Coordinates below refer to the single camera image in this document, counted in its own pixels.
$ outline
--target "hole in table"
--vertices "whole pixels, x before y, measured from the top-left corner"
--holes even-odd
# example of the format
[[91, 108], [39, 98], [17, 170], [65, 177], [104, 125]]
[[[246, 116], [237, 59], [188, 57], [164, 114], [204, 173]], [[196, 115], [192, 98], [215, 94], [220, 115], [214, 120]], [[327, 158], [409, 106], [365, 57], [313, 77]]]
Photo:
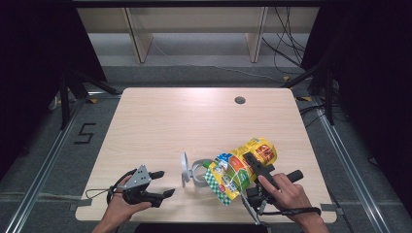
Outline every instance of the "hole in table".
[[243, 96], [237, 96], [236, 98], [234, 98], [234, 102], [236, 102], [236, 104], [244, 104], [246, 102], [246, 99]]

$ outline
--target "chip bag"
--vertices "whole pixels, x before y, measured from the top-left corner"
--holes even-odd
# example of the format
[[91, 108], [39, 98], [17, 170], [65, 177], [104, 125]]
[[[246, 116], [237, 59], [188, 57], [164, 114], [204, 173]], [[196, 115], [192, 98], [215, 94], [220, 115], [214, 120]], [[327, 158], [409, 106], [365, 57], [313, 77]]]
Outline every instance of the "chip bag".
[[226, 206], [257, 178], [244, 158], [247, 152], [251, 152], [263, 166], [277, 159], [271, 143], [261, 137], [253, 138], [238, 149], [219, 154], [206, 171], [206, 182]]

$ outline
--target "aluminum rail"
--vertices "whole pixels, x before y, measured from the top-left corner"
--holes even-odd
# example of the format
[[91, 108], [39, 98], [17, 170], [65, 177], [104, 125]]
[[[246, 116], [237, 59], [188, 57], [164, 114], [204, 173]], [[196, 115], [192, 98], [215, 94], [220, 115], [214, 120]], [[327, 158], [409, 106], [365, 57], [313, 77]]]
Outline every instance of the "aluminum rail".
[[75, 121], [75, 118], [79, 110], [83, 106], [84, 102], [85, 100], [78, 100], [75, 104], [72, 110], [72, 117], [70, 118], [66, 127], [61, 129], [58, 133], [51, 147], [51, 150], [49, 151], [48, 156], [46, 157], [42, 167], [36, 175], [36, 178], [29, 187], [28, 191], [25, 193], [24, 198], [18, 206], [17, 210], [11, 217], [8, 227], [6, 228], [6, 233], [20, 232], [24, 223], [27, 221], [28, 215], [30, 214], [34, 204], [36, 203], [36, 199], [40, 191], [42, 190], [55, 161], [59, 156], [61, 148], [64, 146], [64, 143], [66, 142], [67, 136], [73, 127], [73, 122]]
[[[319, 97], [313, 96], [312, 99], [315, 105], [322, 104], [322, 101]], [[345, 168], [349, 180], [354, 187], [355, 193], [360, 198], [360, 202], [363, 205], [373, 228], [376, 232], [391, 232], [388, 223], [386, 223], [386, 221], [384, 220], [381, 210], [379, 209], [374, 198], [367, 189], [360, 173], [358, 172], [357, 167], [352, 161], [351, 156], [346, 151], [346, 148], [343, 145], [335, 127], [329, 124], [328, 120], [325, 117], [324, 110], [318, 110], [318, 116], [321, 119], [322, 125], [324, 126], [325, 131], [333, 144], [333, 147], [336, 149], [337, 155], [342, 162], [343, 167]]]

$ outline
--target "human hand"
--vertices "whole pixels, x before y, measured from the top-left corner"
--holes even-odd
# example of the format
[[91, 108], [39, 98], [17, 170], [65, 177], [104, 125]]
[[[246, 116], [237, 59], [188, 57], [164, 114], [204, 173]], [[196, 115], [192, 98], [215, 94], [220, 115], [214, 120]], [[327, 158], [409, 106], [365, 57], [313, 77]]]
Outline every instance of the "human hand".
[[[124, 178], [120, 182], [120, 185], [125, 185], [130, 177], [131, 176]], [[110, 201], [104, 216], [94, 228], [93, 233], [112, 232], [121, 224], [129, 221], [133, 214], [144, 211], [151, 205], [152, 203], [150, 202], [141, 202], [136, 205], [129, 205], [124, 201], [121, 192], [118, 192], [116, 190], [116, 192], [112, 196], [112, 200]]]
[[[273, 180], [277, 189], [264, 176], [258, 176], [261, 185], [276, 199], [275, 206], [279, 210], [312, 207], [303, 186], [292, 183], [285, 174], [276, 174]], [[304, 232], [328, 232], [324, 221], [316, 213], [305, 213], [288, 218], [302, 227]]]

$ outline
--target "colorful snack bag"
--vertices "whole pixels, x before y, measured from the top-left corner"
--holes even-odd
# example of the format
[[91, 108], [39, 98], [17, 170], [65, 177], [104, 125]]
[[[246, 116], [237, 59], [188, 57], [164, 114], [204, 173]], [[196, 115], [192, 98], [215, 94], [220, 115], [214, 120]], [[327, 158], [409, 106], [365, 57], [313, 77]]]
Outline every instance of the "colorful snack bag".
[[244, 154], [247, 152], [251, 152], [263, 166], [277, 159], [271, 143], [261, 137], [253, 138], [236, 150], [219, 154], [206, 171], [206, 182], [226, 206], [257, 178], [245, 161]]

